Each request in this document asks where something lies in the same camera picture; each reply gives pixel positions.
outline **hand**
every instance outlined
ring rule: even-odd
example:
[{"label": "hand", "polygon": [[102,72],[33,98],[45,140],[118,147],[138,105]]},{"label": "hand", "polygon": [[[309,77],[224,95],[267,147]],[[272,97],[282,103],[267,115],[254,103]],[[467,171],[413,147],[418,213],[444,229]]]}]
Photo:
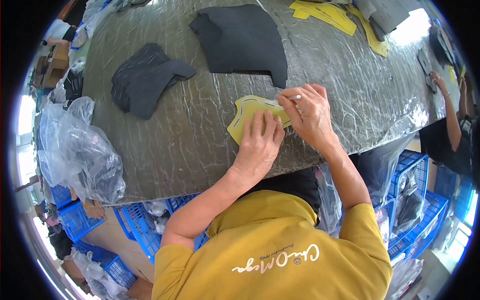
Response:
[{"label": "hand", "polygon": [[442,77],[440,77],[439,72],[437,71],[432,71],[430,72],[430,78],[433,79],[437,87],[440,89],[442,92],[442,95],[445,97],[448,94],[447,87],[445,85],[445,81]]},{"label": "hand", "polygon": [[249,190],[265,177],[272,168],[284,136],[280,117],[274,120],[269,110],[265,114],[259,110],[255,112],[252,131],[250,119],[245,121],[240,149],[229,169],[238,175],[242,181],[239,184]]},{"label": "hand", "polygon": [[59,42],[59,45],[62,45],[62,46],[68,46],[69,44],[70,44],[70,42],[67,41],[66,39],[62,39]]},{"label": "hand", "polygon": [[[287,97],[300,95],[295,101]],[[324,87],[317,84],[306,84],[303,87],[294,87],[283,90],[277,96],[278,103],[292,122],[293,129],[309,145],[320,153],[328,147],[340,142],[332,129],[330,121],[330,104]],[[295,105],[298,104],[301,114]]]}]

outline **worker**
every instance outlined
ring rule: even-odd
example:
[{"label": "worker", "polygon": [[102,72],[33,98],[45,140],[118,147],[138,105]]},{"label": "worker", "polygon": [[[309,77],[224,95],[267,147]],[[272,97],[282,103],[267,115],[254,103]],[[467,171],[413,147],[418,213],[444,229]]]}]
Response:
[{"label": "worker", "polygon": [[472,120],[467,114],[467,80],[462,81],[456,113],[443,78],[435,71],[431,78],[444,97],[446,117],[420,130],[422,152],[428,153],[435,164],[471,178]]},{"label": "worker", "polygon": [[62,45],[68,46],[75,37],[77,26],[70,25],[61,19],[55,19],[43,36],[44,46]]},{"label": "worker", "polygon": [[[262,180],[285,132],[280,118],[257,111],[226,174],[170,217],[155,256],[153,300],[385,297],[390,259],[367,187],[332,129],[325,88],[289,88],[277,100],[330,167],[345,210],[339,239],[315,229],[320,199],[305,171],[290,184],[284,175]],[[193,252],[207,227],[210,240]]]}]

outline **yellow t-shirt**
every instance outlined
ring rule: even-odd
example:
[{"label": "yellow t-shirt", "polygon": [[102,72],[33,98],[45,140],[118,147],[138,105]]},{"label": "yellow t-shirt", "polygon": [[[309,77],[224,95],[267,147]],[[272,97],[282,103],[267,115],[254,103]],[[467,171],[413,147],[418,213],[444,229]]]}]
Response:
[{"label": "yellow t-shirt", "polygon": [[299,197],[253,192],[212,221],[197,252],[157,252],[152,300],[384,299],[392,267],[372,206],[347,212],[339,239],[315,221]]}]

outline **person in black shirt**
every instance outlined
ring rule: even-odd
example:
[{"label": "person in black shirt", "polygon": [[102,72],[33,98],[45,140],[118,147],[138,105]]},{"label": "person in black shirt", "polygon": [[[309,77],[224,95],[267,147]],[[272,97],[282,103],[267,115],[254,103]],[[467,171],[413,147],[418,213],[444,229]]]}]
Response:
[{"label": "person in black shirt", "polygon": [[437,165],[444,165],[458,175],[472,176],[472,121],[467,115],[467,84],[460,87],[459,111],[455,112],[450,93],[438,72],[431,72],[445,99],[446,117],[420,130],[422,152]]}]

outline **work table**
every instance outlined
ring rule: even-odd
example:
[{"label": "work table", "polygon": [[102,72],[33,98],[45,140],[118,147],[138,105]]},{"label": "work table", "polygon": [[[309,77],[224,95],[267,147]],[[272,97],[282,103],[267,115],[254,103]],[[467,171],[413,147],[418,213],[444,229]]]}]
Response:
[{"label": "work table", "polygon": [[[291,1],[260,0],[278,26],[288,63],[287,87],[317,83],[327,90],[333,129],[349,153],[359,153],[414,132],[445,116],[417,61],[420,48],[440,71],[458,107],[459,90],[428,45],[428,19],[410,17],[386,39],[384,58],[372,52],[357,17],[349,36],[316,18],[294,18]],[[275,99],[281,89],[268,75],[212,74],[197,36],[188,27],[198,9],[257,4],[255,0],[152,0],[112,13],[92,39],[83,96],[95,101],[92,124],[105,131],[122,157],[126,183],[122,203],[205,191],[232,165],[238,145],[227,127],[234,102],[245,95]],[[158,43],[171,59],[197,71],[165,91],[151,119],[121,112],[111,101],[111,77],[145,43]],[[316,150],[286,128],[277,160],[267,176],[322,163]]]}]

